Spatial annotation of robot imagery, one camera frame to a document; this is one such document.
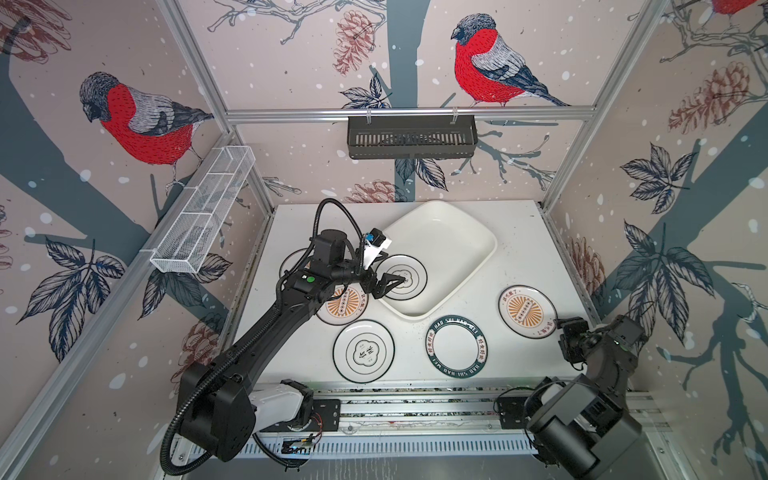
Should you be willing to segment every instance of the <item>wallpaper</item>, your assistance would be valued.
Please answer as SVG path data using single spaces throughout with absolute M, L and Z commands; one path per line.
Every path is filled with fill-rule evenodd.
M 219 132 L 153 2 L 0 12 L 5 441 Z
M 263 221 L 246 188 L 195 276 L 200 283 L 187 274 L 164 274 L 167 291 L 177 297 L 156 301 L 163 274 L 150 274 L 20 478 L 151 478 L 176 411 L 181 374 L 218 353 Z
M 768 478 L 764 15 L 671 2 L 552 212 L 699 478 Z
M 593 104 L 643 1 L 181 4 L 227 107 L 255 109 Z
M 580 121 L 478 122 L 475 156 L 460 159 L 353 160 L 346 122 L 243 124 L 273 204 L 544 197 Z

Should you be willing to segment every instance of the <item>white wire mesh basket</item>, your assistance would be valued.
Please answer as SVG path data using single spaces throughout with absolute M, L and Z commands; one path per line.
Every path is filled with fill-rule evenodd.
M 150 261 L 161 272 L 196 273 L 256 159 L 250 147 L 221 149 Z

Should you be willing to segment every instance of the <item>white table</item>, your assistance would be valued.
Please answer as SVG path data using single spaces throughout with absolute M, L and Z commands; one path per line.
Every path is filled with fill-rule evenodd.
M 498 298 L 508 286 L 523 284 L 543 292 L 560 318 L 587 318 L 565 266 L 531 200 L 469 201 L 453 205 L 481 221 L 498 238 L 493 257 L 453 297 L 430 317 L 410 323 L 371 301 L 361 319 L 382 323 L 395 342 L 389 371 L 375 382 L 360 385 L 345 380 L 333 365 L 332 348 L 343 326 L 331 326 L 314 316 L 302 325 L 258 379 L 259 383 L 294 379 L 314 388 L 434 388 L 493 386 L 510 379 L 536 380 L 543 376 L 572 377 L 563 360 L 559 332 L 545 339 L 526 339 L 507 327 L 498 312 Z M 347 204 L 363 233 L 388 225 L 417 208 L 418 203 Z M 266 241 L 251 291 L 237 328 L 239 339 L 274 303 L 278 269 L 289 253 L 309 244 L 316 205 L 280 205 Z M 349 221 L 333 205 L 323 210 L 320 230 L 343 230 L 356 247 Z M 473 321 L 488 342 L 485 367 L 469 379 L 453 379 L 439 372 L 425 351 L 429 326 L 441 316 L 455 314 Z

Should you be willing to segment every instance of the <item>black hanging basket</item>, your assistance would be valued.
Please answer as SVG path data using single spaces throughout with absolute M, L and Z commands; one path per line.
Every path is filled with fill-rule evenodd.
M 478 131 L 474 115 L 350 117 L 349 157 L 468 158 L 475 154 Z

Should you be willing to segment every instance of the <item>cream plastic basin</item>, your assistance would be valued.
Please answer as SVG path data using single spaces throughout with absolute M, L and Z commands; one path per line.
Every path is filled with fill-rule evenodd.
M 427 270 L 427 285 L 410 300 L 380 299 L 410 321 L 432 315 L 472 278 L 496 251 L 496 236 L 463 210 L 434 200 L 384 229 L 389 255 L 410 255 Z

